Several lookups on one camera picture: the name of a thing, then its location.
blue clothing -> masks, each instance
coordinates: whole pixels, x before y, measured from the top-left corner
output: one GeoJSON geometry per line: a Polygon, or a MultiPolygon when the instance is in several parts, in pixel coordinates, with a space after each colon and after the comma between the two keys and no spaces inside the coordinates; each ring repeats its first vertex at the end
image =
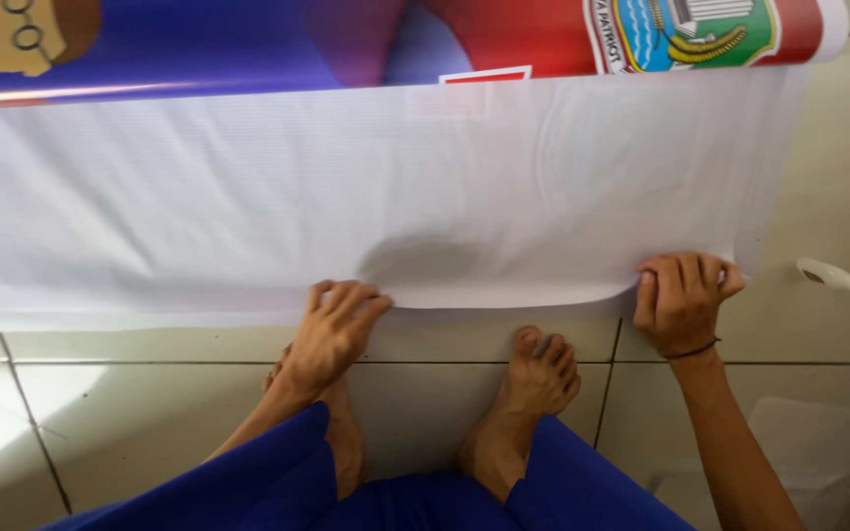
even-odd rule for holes
{"type": "Polygon", "coordinates": [[[372,481],[337,502],[329,415],[313,404],[146,494],[41,531],[692,529],[555,416],[537,423],[526,477],[505,505],[456,472],[372,481]]]}

glasses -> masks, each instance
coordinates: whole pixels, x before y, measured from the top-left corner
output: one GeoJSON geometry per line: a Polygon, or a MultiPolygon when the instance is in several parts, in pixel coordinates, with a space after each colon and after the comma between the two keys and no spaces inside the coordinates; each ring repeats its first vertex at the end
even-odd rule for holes
{"type": "Polygon", "coordinates": [[[29,9],[35,5],[35,0],[2,0],[2,8],[6,12],[13,15],[21,15],[25,19],[25,24],[12,33],[12,45],[16,48],[30,52],[38,50],[44,60],[51,62],[48,53],[41,47],[41,41],[44,40],[44,30],[35,26],[31,20],[29,9]]]}

cartoon character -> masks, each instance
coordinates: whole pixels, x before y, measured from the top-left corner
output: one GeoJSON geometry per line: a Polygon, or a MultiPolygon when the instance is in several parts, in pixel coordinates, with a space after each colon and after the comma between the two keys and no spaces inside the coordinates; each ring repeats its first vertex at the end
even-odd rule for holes
{"type": "Polygon", "coordinates": [[[80,57],[99,29],[99,0],[0,0],[0,72],[41,76],[80,57]]]}

rolled banner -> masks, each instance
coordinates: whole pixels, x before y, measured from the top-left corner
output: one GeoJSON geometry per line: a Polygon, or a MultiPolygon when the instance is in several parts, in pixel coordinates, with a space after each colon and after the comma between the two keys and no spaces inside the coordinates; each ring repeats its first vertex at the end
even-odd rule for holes
{"type": "Polygon", "coordinates": [[[0,0],[0,106],[831,59],[844,0],[0,0]]]}

black wrist band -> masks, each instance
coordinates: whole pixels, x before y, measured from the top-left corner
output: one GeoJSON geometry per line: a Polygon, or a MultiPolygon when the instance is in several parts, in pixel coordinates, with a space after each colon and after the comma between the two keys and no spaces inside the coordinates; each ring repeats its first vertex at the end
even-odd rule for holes
{"type": "Polygon", "coordinates": [[[698,349],[696,351],[691,351],[689,353],[684,353],[684,354],[678,354],[676,356],[665,356],[663,354],[662,357],[665,358],[665,359],[669,359],[669,360],[676,360],[678,358],[686,358],[688,356],[693,356],[695,354],[705,353],[705,352],[709,351],[710,349],[713,349],[714,345],[716,345],[718,341],[723,341],[723,340],[714,335],[713,341],[707,343],[706,345],[702,346],[700,349],[698,349]]]}

